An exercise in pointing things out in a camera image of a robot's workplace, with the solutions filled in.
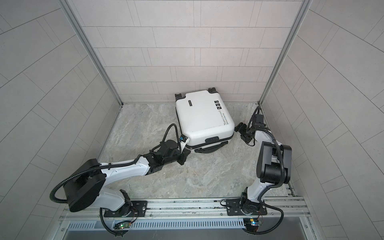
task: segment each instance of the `suitcase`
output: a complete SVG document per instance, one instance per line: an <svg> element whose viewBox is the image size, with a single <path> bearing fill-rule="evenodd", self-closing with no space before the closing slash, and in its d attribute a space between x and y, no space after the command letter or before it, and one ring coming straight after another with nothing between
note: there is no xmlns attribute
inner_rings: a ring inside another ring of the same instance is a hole
<svg viewBox="0 0 384 240"><path fill-rule="evenodd" d="M231 141L235 123L215 88L175 97L181 133L189 137L186 148L212 153Z"/></svg>

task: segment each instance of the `marble floor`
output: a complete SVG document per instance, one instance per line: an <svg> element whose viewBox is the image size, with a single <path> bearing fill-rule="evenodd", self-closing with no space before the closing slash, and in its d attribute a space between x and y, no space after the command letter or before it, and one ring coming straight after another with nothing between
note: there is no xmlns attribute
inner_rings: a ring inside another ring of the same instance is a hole
<svg viewBox="0 0 384 240"><path fill-rule="evenodd" d="M226 107L237 125L249 121L256 105L228 103ZM148 153L171 123L179 125L175 104L124 105L99 162L119 162ZM176 140L174 128L167 139ZM174 162L154 174L123 179L108 187L123 189L133 199L239 197L256 178L259 150L260 143L248 146L235 133L232 141L216 152L191 153L183 166ZM286 188L271 189L265 196L287 196Z"/></svg>

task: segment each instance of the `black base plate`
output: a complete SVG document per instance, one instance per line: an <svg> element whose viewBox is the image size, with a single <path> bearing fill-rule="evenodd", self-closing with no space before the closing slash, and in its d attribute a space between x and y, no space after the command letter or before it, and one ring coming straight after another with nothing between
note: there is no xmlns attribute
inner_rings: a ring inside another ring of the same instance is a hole
<svg viewBox="0 0 384 240"><path fill-rule="evenodd" d="M135 217L136 217L138 211L139 211L139 216L138 217L144 217L145 216L145 212L147 210L147 204L148 204L147 201L132 201L132 207L136 208L137 211L136 210L130 211L128 213L128 215L126 215L125 217L132 218L133 214L135 214ZM114 211L111 211L109 209L106 209L105 212L104 212L104 217L121 217L121 216L119 216L118 212L114 212Z"/></svg>
<svg viewBox="0 0 384 240"><path fill-rule="evenodd" d="M225 200L225 204L229 206L230 208L227 208L227 214L228 216L247 216L247 215L259 215L259 211L261 215L267 215L267 211L263 206L260 204L260 210L255 211L252 214L244 214L243 211L241 211L240 207L240 198L238 199L227 199Z"/></svg>

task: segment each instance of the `wall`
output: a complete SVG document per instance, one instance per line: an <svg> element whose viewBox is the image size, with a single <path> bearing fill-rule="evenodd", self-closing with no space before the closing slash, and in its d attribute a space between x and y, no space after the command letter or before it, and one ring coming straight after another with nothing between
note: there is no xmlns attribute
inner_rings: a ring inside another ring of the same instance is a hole
<svg viewBox="0 0 384 240"><path fill-rule="evenodd" d="M384 237L383 16L382 0L314 0L263 104L323 239Z"/></svg>
<svg viewBox="0 0 384 240"><path fill-rule="evenodd" d="M68 0L123 102L258 101L301 1Z"/></svg>
<svg viewBox="0 0 384 240"><path fill-rule="evenodd" d="M56 0L0 1L1 239L43 237L51 189L98 157L118 109Z"/></svg>

